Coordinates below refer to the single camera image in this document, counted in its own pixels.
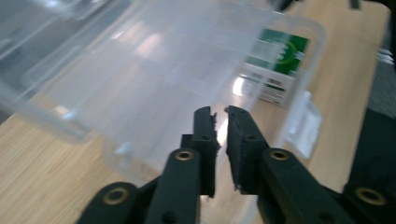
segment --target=plastic container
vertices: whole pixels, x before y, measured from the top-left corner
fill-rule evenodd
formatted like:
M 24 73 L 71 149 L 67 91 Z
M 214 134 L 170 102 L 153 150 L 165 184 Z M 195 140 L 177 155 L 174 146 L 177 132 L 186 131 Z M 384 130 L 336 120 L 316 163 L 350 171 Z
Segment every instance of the plastic container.
M 7 11 L 0 13 L 0 106 L 76 143 L 104 137 L 106 162 L 138 186 L 161 173 L 181 135 L 192 132 L 193 111 L 202 106 L 219 112 L 223 145 L 227 118 L 220 112 L 227 105 L 262 118 L 259 125 L 273 146 L 292 139 L 288 131 L 297 101 L 289 109 L 257 101 L 260 85 L 237 96 L 235 81 L 263 29 L 301 35 L 310 43 L 296 74 L 297 99 L 324 41 L 314 22 L 275 13 L 265 2 L 255 7 L 236 0 L 22 2 L 0 3 Z M 268 109 L 261 114 L 257 106 Z M 216 198 L 203 200 L 203 222 L 240 223 L 249 217 L 251 200 L 230 193 L 224 154 L 223 148 Z

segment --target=wooden table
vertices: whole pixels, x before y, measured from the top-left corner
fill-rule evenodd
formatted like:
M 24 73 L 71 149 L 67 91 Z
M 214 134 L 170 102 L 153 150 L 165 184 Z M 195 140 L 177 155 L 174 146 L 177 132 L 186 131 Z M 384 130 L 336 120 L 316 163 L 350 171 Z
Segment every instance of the wooden table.
M 305 164 L 321 184 L 339 191 L 349 176 L 389 12 L 374 3 L 353 11 L 347 0 L 311 0 L 304 14 L 328 35 L 309 86 L 322 128 Z M 0 223 L 74 222 L 97 190 L 124 180 L 101 159 L 101 143 L 74 146 L 17 116 L 7 120 L 0 126 Z

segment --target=wooden surface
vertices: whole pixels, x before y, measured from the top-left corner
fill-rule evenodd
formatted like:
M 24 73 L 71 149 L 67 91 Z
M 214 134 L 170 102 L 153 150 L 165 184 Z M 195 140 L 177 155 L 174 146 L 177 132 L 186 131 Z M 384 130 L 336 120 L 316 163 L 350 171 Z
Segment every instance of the wooden surface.
M 388 11 L 374 3 L 352 11 L 347 0 L 310 0 L 304 14 L 328 35 L 309 87 L 323 123 L 313 156 L 304 163 L 320 183 L 340 190 L 349 175 Z M 123 180 L 101 159 L 101 144 L 99 139 L 73 146 L 18 117 L 2 124 L 0 223 L 74 222 L 97 190 Z

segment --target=clear plastic box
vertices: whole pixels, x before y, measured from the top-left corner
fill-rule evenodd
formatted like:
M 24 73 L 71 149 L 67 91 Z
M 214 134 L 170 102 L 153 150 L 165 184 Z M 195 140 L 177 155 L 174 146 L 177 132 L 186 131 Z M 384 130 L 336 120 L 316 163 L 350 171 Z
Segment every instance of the clear plastic box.
M 104 137 L 106 162 L 138 186 L 161 173 L 202 106 L 219 112 L 223 146 L 227 105 L 250 110 L 272 146 L 293 142 L 296 99 L 324 41 L 318 24 L 276 13 L 265 1 L 6 0 L 0 8 L 7 8 L 0 13 L 0 106 L 76 143 Z M 233 92 L 265 28 L 309 39 L 288 108 L 257 100 L 261 85 Z M 273 62 L 277 54 L 275 46 Z M 230 193 L 224 148 L 217 195 L 203 200 L 204 223 L 240 223 L 251 211 L 251 199 Z

